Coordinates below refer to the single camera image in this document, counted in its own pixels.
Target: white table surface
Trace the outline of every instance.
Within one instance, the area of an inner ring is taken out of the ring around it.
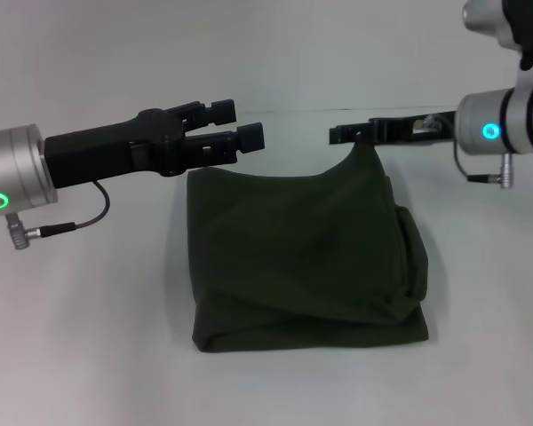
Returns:
[[[328,146],[329,127],[513,85],[516,57],[467,33],[461,7],[0,0],[0,129],[36,122],[51,136],[232,98],[239,125],[264,123],[266,150],[229,169],[320,173],[350,149]],[[112,178],[113,208],[90,229],[16,253],[0,220],[0,426],[533,425],[533,156],[501,192],[463,182],[449,146],[379,154],[430,257],[429,342],[199,353],[186,177]],[[22,218],[81,221],[101,207],[81,185]]]

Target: folded cloth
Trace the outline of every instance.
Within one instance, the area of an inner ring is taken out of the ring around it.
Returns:
[[[425,247],[372,146],[314,177],[202,169],[187,190],[200,351],[428,339]]]

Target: robotic arm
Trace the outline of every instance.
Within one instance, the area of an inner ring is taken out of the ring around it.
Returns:
[[[330,131],[330,143],[414,146],[454,139],[457,166],[469,182],[511,188],[512,155],[533,153],[533,0],[469,0],[463,18],[466,28],[496,37],[502,47],[521,54],[514,88],[468,95],[456,112],[338,126]],[[501,155],[500,173],[468,176],[457,158],[458,146],[470,155]]]
[[[236,163],[237,151],[264,149],[260,123],[237,132],[186,136],[212,123],[235,121],[235,104],[225,100],[211,107],[194,102],[165,111],[149,109],[128,122],[46,140],[35,125],[0,130],[0,216],[6,217],[15,248],[26,249],[30,240],[71,232],[103,218],[109,198],[100,179],[143,170],[172,177],[188,169]],[[87,182],[93,182],[107,202],[97,219],[24,228],[20,211],[56,202],[58,189]]]

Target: black cable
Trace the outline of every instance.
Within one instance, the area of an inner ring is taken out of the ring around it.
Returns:
[[[460,162],[460,159],[458,158],[458,143],[456,141],[456,132],[454,131],[454,126],[450,122],[448,118],[446,118],[444,115],[436,114],[434,116],[438,121],[442,122],[446,127],[449,128],[450,133],[452,133],[452,138],[454,139],[454,162],[456,163],[456,167],[462,173],[462,176],[464,176],[466,179],[469,178],[468,173],[465,171],[464,167],[462,167],[462,163]]]
[[[99,191],[101,191],[103,197],[105,197],[105,208],[103,209],[103,211],[94,219],[88,220],[87,222],[83,222],[82,224],[69,222],[67,224],[41,226],[39,228],[41,238],[48,238],[52,237],[53,235],[59,235],[61,233],[71,233],[73,231],[76,231],[77,229],[83,229],[87,226],[95,225],[107,215],[108,211],[110,210],[110,197],[108,196],[108,192],[96,180],[93,180],[92,183],[99,188]]]

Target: green fabric bag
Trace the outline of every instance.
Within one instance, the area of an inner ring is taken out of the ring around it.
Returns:
[[[372,146],[314,177],[202,169],[187,190],[200,351],[428,339],[426,251]]]

